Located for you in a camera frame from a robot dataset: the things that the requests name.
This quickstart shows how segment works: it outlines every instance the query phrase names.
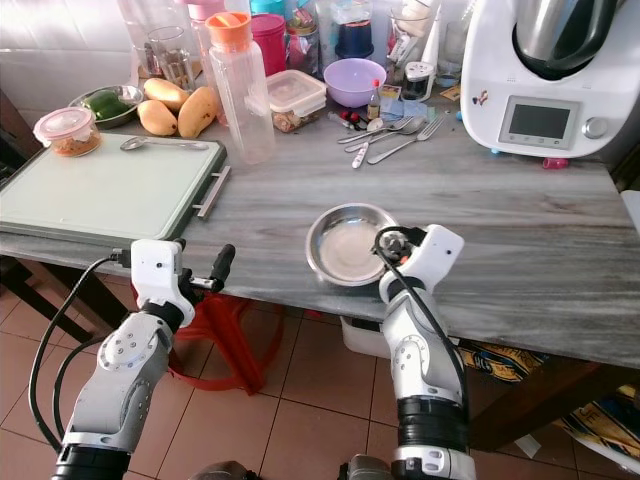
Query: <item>orange lid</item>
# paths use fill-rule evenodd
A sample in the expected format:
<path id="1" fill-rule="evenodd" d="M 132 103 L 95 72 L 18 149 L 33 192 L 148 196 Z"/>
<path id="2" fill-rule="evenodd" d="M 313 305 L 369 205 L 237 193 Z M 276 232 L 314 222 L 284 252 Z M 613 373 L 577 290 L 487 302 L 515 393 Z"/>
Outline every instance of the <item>orange lid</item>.
<path id="1" fill-rule="evenodd" d="M 207 18 L 211 42 L 239 45 L 251 41 L 251 16 L 244 12 L 220 12 Z"/>

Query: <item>display screen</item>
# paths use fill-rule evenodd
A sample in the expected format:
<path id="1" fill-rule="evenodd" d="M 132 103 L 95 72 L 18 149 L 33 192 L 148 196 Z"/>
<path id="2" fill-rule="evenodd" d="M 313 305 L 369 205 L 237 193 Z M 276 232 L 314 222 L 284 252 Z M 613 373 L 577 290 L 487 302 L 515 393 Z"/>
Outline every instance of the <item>display screen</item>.
<path id="1" fill-rule="evenodd" d="M 509 133 L 535 137 L 562 138 L 571 110 L 517 104 Z"/>

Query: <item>purple bowl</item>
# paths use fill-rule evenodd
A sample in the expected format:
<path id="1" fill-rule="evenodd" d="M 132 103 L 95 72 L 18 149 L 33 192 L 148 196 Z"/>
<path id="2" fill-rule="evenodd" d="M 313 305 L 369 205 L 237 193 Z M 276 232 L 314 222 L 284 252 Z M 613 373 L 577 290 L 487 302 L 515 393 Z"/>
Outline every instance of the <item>purple bowl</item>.
<path id="1" fill-rule="evenodd" d="M 340 105 L 356 108 L 369 103 L 373 94 L 373 81 L 384 85 L 387 72 L 371 60 L 345 58 L 324 69 L 324 81 L 329 95 Z"/>

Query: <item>wooden table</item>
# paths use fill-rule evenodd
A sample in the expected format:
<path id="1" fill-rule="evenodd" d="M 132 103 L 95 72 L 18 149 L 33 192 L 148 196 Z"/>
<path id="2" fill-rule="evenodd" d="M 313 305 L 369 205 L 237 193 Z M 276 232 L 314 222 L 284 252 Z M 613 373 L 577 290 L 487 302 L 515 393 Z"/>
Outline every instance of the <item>wooden table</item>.
<path id="1" fill-rule="evenodd" d="M 460 234 L 463 253 L 435 292 L 450 334 L 561 357 L 474 420 L 476 448 L 497 448 L 637 377 L 640 240 L 601 163 L 553 171 L 540 159 L 495 156 L 451 114 L 429 142 L 353 170 L 353 154 L 336 144 L 344 135 L 326 119 L 277 133 L 274 158 L 247 167 L 236 163 L 226 130 L 205 132 L 230 147 L 233 171 L 209 219 L 194 218 L 184 231 L 185 266 L 206 275 L 233 243 L 227 293 L 380 321 L 375 285 L 346 289 L 313 274 L 304 255 L 313 221 L 335 205 L 367 202 L 403 225 L 438 223 Z M 403 140 L 379 142 L 370 154 Z M 0 253 L 65 267 L 108 252 L 0 234 Z"/>

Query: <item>appliance knob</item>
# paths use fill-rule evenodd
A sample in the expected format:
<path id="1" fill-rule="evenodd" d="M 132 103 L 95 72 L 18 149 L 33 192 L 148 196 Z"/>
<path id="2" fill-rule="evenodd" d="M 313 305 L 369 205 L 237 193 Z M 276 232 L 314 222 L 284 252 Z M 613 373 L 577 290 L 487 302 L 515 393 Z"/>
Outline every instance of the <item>appliance knob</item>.
<path id="1" fill-rule="evenodd" d="M 604 118 L 591 117 L 582 126 L 582 134 L 595 140 L 607 133 L 607 121 Z"/>

